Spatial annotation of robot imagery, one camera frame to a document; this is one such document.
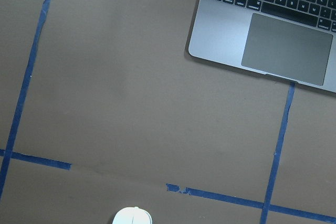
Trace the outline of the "white computer mouse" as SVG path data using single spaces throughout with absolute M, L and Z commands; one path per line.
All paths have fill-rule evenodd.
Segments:
M 139 207 L 125 207 L 119 210 L 112 224 L 152 224 L 151 215 Z

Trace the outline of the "grey laptop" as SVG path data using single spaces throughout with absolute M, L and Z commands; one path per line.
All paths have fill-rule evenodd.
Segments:
M 199 0 L 191 56 L 335 91 L 335 0 Z

